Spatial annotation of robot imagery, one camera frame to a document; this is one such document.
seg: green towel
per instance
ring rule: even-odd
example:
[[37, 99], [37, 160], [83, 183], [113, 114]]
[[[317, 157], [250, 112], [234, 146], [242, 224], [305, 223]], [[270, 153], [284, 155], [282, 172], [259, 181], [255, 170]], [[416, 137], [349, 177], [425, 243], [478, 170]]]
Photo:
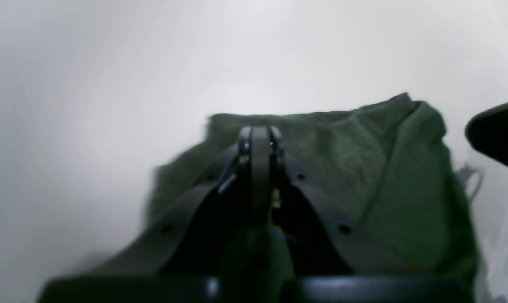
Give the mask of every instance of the green towel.
[[442, 142], [443, 119], [406, 93], [353, 111], [213, 115], [204, 142], [158, 169], [148, 221], [249, 125], [279, 127], [310, 175], [394, 252], [427, 272], [473, 284], [478, 253], [467, 198]]

